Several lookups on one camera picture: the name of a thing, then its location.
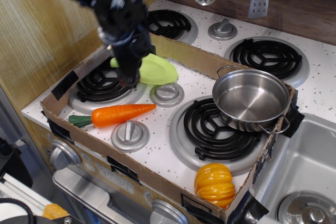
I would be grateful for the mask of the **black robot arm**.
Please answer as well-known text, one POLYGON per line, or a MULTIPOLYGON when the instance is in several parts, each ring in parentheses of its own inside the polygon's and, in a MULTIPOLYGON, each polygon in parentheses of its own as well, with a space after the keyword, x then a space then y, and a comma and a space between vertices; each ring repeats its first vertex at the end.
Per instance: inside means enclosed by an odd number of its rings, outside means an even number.
POLYGON ((91 8, 98 20, 98 35, 112 49, 124 87, 140 81, 142 58, 151 52, 148 8, 143 0, 76 0, 91 8))

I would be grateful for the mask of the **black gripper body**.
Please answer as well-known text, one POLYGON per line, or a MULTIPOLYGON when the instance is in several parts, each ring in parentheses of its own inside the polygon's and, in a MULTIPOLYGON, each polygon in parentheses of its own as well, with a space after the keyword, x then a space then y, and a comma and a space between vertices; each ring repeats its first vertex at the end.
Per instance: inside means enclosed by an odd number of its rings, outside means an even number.
POLYGON ((139 23, 123 29, 115 23, 107 24, 107 49, 118 62, 118 77, 138 77, 141 60, 151 51, 149 26, 139 23))

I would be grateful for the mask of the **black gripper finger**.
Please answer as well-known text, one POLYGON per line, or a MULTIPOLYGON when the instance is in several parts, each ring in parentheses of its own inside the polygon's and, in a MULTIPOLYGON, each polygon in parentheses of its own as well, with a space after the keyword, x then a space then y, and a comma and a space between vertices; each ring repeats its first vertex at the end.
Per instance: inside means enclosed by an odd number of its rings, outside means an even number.
POLYGON ((118 80, 123 87, 136 87, 136 76, 125 74, 121 69, 118 69, 118 80))
POLYGON ((136 74, 135 74, 134 85, 133 86, 136 87, 139 84, 139 82, 140 82, 140 73, 139 73, 139 71, 137 71, 136 74))

